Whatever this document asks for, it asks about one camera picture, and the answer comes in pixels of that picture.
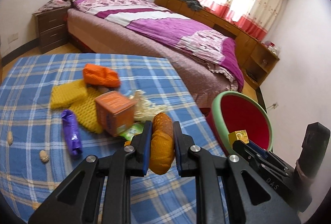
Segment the red bin green rim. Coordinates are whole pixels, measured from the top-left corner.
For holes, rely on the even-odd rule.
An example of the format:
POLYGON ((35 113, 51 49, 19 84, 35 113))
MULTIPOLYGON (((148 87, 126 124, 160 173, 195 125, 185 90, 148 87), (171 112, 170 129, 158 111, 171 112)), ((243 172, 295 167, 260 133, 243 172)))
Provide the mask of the red bin green rim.
POLYGON ((229 142, 229 134, 235 131, 245 130, 248 139, 265 150, 273 148, 273 130, 267 113, 242 93, 225 91, 217 95, 206 121, 226 155, 235 153, 229 142))

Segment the dark wooden nightstand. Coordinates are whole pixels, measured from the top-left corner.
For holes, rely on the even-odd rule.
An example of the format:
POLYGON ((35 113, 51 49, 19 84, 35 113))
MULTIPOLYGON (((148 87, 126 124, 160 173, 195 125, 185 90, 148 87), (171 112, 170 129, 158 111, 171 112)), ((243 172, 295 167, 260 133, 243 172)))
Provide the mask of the dark wooden nightstand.
POLYGON ((49 52, 67 44, 67 11, 69 7, 57 8, 33 14, 38 48, 41 53, 49 52))

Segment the long wooden low cabinet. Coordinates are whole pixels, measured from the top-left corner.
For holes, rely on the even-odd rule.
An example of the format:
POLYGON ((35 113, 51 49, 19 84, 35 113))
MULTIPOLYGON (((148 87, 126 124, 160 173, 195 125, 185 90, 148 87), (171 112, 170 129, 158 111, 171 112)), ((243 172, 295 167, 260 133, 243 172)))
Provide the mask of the long wooden low cabinet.
POLYGON ((234 39, 239 68, 243 71, 245 81, 255 90, 261 86, 279 61, 276 53, 268 49, 264 43, 206 8, 193 11, 181 0, 154 0, 154 3, 234 39))

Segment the green snack packet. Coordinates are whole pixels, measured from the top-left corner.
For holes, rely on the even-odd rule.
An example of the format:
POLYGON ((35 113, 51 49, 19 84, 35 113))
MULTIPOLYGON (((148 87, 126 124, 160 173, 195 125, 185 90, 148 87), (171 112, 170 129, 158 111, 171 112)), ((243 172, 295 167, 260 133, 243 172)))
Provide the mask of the green snack packet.
POLYGON ((136 122, 128 129, 126 129, 126 126, 123 125, 119 127, 117 130, 120 137, 124 138, 127 141, 131 141, 135 135, 141 134, 143 132, 143 129, 144 129, 144 124, 140 122, 136 122))

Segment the small yellow box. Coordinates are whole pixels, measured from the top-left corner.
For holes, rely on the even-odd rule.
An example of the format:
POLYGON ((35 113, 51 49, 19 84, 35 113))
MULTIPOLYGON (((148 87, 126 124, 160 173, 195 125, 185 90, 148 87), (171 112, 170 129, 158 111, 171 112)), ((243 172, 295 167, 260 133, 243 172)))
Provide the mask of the small yellow box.
POLYGON ((231 147, 233 146, 234 142, 237 140, 240 140, 241 142, 243 142, 245 144, 249 143, 249 138, 248 138, 247 132, 245 130, 234 131, 232 133, 229 133, 228 140, 229 140, 229 144, 231 147))

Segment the orange cardboard box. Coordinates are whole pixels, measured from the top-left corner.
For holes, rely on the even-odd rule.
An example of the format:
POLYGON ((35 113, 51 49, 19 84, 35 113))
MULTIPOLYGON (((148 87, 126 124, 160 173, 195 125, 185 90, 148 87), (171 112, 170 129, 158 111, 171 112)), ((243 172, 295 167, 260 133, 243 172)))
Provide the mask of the orange cardboard box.
POLYGON ((111 136, 119 136, 133 125, 136 104, 117 91, 104 93, 95 99, 97 121, 111 136))

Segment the wooden bed with headboard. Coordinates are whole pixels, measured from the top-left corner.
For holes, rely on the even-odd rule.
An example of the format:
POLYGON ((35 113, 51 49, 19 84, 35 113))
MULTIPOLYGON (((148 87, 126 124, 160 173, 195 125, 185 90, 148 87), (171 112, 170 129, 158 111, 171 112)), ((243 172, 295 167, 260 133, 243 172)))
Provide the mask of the wooden bed with headboard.
POLYGON ((242 91, 236 43, 211 27, 148 0, 68 1, 68 32, 82 49, 166 58, 200 107, 242 91))

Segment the dark clothes pile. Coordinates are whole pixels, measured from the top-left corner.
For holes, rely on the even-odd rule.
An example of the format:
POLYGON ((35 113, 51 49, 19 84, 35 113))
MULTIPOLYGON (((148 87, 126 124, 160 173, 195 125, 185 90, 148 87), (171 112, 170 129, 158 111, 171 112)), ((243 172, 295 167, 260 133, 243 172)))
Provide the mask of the dark clothes pile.
POLYGON ((204 7, 201 5, 201 3, 198 0, 181 0, 185 2, 188 6, 193 11, 200 11, 203 10, 204 7))

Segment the peanut middle upright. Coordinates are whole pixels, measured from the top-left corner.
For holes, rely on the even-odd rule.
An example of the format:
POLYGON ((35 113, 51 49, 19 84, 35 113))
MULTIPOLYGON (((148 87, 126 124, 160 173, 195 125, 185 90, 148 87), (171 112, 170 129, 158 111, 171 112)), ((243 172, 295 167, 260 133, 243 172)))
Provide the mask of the peanut middle upright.
POLYGON ((9 131, 7 133, 7 143, 9 146, 11 146, 13 144, 13 134, 11 131, 9 131))

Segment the folded clothes on nightstand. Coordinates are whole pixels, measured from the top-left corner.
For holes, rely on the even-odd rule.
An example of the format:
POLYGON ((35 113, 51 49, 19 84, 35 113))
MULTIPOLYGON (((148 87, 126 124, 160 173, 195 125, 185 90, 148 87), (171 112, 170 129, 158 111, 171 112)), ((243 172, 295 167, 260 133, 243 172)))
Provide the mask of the folded clothes on nightstand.
POLYGON ((37 11, 35 11, 33 14, 38 14, 46 11, 56 10, 58 8, 66 8, 70 7, 71 3, 69 1, 65 0, 50 0, 43 6, 41 6, 37 11))

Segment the purple floral quilt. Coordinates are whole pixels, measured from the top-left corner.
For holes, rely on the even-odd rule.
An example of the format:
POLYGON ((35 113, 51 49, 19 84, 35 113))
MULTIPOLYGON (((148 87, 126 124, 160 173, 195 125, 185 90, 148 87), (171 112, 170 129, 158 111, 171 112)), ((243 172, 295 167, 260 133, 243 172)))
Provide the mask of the purple floral quilt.
POLYGON ((71 0, 74 8, 122 26, 202 63, 224 75, 241 91, 243 73, 235 56, 236 43, 211 27, 148 0, 71 0))

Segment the wall power socket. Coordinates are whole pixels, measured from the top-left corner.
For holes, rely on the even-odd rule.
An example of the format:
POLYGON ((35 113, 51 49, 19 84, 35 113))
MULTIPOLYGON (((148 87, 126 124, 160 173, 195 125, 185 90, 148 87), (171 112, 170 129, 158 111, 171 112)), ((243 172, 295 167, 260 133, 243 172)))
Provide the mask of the wall power socket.
POLYGON ((9 35, 7 41, 8 41, 8 43, 10 44, 10 43, 12 43, 13 41, 17 40, 18 38, 19 38, 19 33, 17 32, 17 33, 14 33, 14 34, 12 34, 12 35, 9 35))

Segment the cream plastic bag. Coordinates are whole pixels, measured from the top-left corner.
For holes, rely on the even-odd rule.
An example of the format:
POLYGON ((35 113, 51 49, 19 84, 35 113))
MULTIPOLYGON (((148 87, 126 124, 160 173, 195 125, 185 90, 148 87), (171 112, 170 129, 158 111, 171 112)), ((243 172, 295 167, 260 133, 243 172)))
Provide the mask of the cream plastic bag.
POLYGON ((147 120, 152 121, 157 114, 168 111, 166 105, 157 105, 148 100, 143 90, 136 90, 132 95, 129 95, 128 98, 136 102, 134 112, 135 121, 143 123, 147 120))

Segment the orange mesh bag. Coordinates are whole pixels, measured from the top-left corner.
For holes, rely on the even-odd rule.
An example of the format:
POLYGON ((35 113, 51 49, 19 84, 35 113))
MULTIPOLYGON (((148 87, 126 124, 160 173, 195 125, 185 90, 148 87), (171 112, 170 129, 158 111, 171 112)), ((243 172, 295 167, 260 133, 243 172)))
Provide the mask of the orange mesh bag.
POLYGON ((118 88, 121 85, 118 73, 108 67, 88 63, 83 68, 84 82, 90 85, 118 88))

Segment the walnut shell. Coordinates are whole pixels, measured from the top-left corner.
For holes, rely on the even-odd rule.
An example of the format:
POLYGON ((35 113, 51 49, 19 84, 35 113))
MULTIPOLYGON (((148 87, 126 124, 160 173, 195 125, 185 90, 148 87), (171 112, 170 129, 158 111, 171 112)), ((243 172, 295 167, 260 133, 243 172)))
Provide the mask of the walnut shell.
POLYGON ((42 163, 47 163, 49 161, 49 155, 45 150, 39 152, 39 157, 42 163))

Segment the purple plastic wrapper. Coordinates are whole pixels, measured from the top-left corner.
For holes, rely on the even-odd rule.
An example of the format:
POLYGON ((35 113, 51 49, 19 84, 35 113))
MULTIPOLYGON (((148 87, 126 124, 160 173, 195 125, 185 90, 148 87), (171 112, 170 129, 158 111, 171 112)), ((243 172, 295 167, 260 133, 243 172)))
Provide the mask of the purple plastic wrapper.
POLYGON ((64 139, 72 158, 78 159, 83 153, 79 125, 73 111, 65 109, 61 113, 64 139))

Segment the yellow foam net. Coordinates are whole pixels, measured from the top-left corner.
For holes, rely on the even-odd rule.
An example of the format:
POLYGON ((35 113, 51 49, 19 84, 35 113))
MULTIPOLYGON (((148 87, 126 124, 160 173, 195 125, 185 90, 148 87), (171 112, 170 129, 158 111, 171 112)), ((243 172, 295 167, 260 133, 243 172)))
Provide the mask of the yellow foam net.
POLYGON ((50 108, 67 108, 76 101, 84 100, 87 95, 87 86, 83 79, 54 86, 50 95, 50 108))
POLYGON ((80 125, 92 133, 101 134, 102 126, 98 123, 96 115, 95 99, 101 93, 94 87, 87 88, 87 97, 74 102, 69 109, 75 114, 80 125))

